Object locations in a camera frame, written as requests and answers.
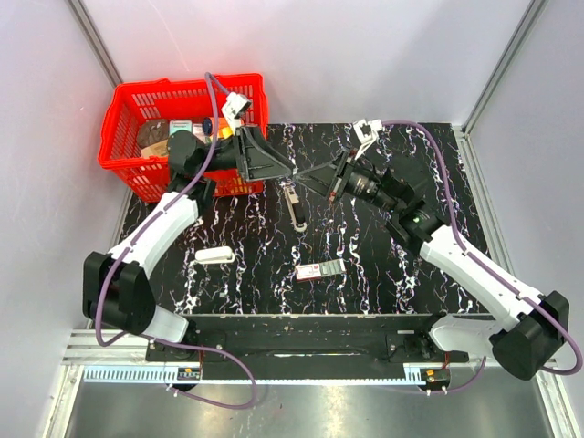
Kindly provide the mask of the red white staple box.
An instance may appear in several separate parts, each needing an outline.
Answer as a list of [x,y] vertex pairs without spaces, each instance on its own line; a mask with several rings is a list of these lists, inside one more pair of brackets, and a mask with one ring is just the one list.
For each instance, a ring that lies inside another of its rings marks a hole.
[[311,281],[328,276],[345,274],[346,267],[342,259],[335,259],[326,262],[299,265],[296,267],[295,273],[297,281]]

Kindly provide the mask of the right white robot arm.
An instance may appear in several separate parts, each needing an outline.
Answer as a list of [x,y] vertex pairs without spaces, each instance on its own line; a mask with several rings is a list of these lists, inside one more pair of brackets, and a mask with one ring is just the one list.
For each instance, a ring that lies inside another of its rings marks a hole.
[[295,178],[331,202],[349,194],[389,214],[386,227],[398,245],[439,268],[491,314],[489,320],[433,318],[414,341],[423,360],[466,352],[491,357],[514,377],[529,381],[566,343],[568,300],[557,291],[539,292],[477,253],[454,221],[426,201],[429,178],[417,161],[397,156],[378,173],[344,152]]

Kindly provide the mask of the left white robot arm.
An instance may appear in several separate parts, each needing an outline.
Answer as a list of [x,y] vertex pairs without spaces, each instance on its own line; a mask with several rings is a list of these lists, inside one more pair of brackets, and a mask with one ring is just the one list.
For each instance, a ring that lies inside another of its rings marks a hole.
[[253,182],[289,177],[297,170],[255,125],[209,144],[178,130],[167,146],[171,179],[154,210],[120,244],[86,258],[82,312],[96,327],[163,339],[166,350],[184,361],[195,355],[198,340],[185,318],[157,304],[150,277],[173,242],[210,206],[216,183],[203,172],[237,170],[244,181]]

